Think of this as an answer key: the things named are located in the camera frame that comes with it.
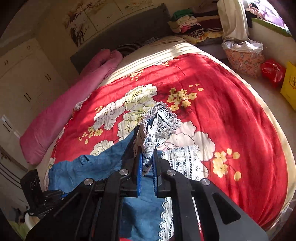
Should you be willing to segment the blue denim pants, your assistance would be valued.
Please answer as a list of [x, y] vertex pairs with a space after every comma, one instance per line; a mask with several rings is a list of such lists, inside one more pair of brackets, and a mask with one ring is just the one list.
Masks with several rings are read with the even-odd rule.
[[106, 179], [128, 159], [134, 158], [137, 149], [141, 148], [136, 174], [138, 197], [123, 199], [120, 236], [128, 240], [169, 240], [174, 232], [171, 199], [155, 196], [151, 172], [153, 152], [189, 179], [200, 180], [208, 176], [198, 145], [164, 147], [180, 126], [181, 121], [168, 106], [158, 102], [123, 140], [102, 148], [99, 154], [82, 155], [73, 161], [54, 164], [48, 171], [48, 189], [70, 193], [86, 178]]

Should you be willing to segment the pink folded blanket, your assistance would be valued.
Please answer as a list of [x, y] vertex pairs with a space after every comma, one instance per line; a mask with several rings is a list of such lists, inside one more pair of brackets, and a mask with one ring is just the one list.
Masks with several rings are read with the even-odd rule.
[[49, 146], [72, 116], [76, 104], [85, 100], [102, 81], [111, 75], [122, 60], [122, 54], [105, 49], [83, 68], [77, 82], [44, 109], [20, 137], [20, 147], [27, 163], [39, 164]]

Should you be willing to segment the white wardrobe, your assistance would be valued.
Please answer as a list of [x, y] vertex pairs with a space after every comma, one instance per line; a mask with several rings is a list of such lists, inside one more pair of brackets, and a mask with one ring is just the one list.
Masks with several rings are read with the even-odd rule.
[[1, 56], [1, 193], [26, 208], [20, 179], [29, 169], [20, 137], [67, 83], [32, 38]]

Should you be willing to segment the yellow bag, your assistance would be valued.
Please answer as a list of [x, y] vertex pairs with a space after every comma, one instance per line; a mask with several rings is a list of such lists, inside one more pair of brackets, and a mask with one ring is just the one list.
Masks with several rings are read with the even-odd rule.
[[296, 67], [288, 61], [286, 63], [285, 78], [280, 93], [295, 110], [296, 107]]

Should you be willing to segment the red plastic bag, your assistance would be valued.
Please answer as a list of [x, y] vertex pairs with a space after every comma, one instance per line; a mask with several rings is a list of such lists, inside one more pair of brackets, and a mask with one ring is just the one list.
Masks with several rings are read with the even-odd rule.
[[282, 86], [286, 72], [283, 65], [270, 58], [260, 64], [260, 70], [262, 78], [268, 80], [273, 88]]

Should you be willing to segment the floral laundry basket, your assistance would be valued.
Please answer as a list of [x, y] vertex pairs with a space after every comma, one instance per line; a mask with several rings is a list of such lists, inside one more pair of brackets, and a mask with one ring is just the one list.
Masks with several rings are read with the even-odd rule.
[[251, 77], [260, 76], [260, 65], [264, 62], [262, 43], [252, 40], [240, 43], [224, 41], [221, 46], [235, 71]]

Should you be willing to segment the striped dark pillow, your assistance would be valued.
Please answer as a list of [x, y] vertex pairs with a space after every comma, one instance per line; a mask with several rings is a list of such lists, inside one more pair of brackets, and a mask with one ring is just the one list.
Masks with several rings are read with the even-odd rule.
[[145, 46], [145, 45], [148, 45], [148, 44], [151, 44], [155, 41], [159, 40], [159, 38], [151, 38], [151, 39], [148, 39], [144, 42], [135, 42], [135, 43], [129, 43], [129, 44], [124, 44], [124, 45], [121, 45], [119, 47], [116, 48], [116, 51], [118, 51], [119, 53], [121, 53], [121, 55], [123, 57], [126, 57], [128, 56], [129, 54], [133, 53], [134, 51], [136, 51], [137, 49]]

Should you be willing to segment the dark grey headboard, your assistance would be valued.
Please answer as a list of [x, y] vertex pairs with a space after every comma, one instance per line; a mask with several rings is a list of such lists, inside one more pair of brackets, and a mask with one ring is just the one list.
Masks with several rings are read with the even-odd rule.
[[168, 25], [170, 14], [167, 6], [143, 11], [113, 25], [83, 46], [70, 57], [78, 73], [101, 49], [122, 49], [124, 46], [140, 47], [149, 40], [158, 40], [171, 34]]

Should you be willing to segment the pile of folded clothes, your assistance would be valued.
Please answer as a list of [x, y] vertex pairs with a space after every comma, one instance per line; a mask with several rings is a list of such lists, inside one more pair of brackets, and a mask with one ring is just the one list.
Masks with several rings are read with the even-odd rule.
[[223, 42], [217, 10], [198, 13], [194, 9], [182, 9], [173, 13], [168, 25], [177, 37], [195, 46]]

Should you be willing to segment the cream curtain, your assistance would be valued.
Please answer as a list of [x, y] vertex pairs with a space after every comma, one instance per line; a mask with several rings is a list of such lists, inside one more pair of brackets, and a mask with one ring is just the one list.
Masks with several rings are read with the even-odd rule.
[[241, 0], [219, 0], [217, 2], [224, 41], [239, 42], [249, 39], [245, 4], [247, 2]]

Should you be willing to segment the wall painting panels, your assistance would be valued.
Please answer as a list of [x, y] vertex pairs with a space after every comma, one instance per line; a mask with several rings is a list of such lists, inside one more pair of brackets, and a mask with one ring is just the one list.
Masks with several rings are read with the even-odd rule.
[[62, 24], [76, 47], [80, 47], [115, 21], [153, 5], [153, 1], [77, 1]]

